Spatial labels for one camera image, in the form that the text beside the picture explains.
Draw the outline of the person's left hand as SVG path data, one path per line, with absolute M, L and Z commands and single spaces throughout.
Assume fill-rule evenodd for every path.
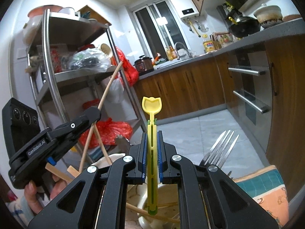
M 49 200 L 53 200 L 58 194 L 60 194 L 68 185 L 68 183 L 59 178 L 56 175 L 52 175 L 55 185 L 51 190 Z M 38 194 L 38 188 L 36 184 L 31 180 L 24 188 L 24 197 L 34 214 L 38 214 L 44 208 L 42 201 Z

